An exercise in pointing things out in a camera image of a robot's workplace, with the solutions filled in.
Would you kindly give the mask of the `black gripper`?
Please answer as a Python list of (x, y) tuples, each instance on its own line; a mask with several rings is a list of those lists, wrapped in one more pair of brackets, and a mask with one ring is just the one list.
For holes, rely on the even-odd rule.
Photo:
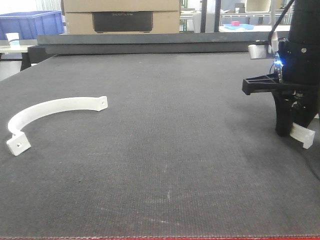
[[(268, 45), (266, 40), (252, 44)], [(320, 42), (294, 42), (282, 39), (278, 51), (272, 53), (274, 71), (245, 78), (242, 91), (272, 93), (276, 109), (275, 131), (288, 137), (293, 124), (307, 128), (319, 113)]]

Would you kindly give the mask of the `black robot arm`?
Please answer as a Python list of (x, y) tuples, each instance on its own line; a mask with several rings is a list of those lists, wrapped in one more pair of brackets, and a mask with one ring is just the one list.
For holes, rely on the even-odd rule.
[(298, 124), (307, 128), (320, 111), (320, 21), (318, 0), (291, 0), (294, 4), (288, 38), (279, 42), (274, 73), (245, 78), (246, 95), (271, 92), (276, 108), (275, 131), (287, 137)]

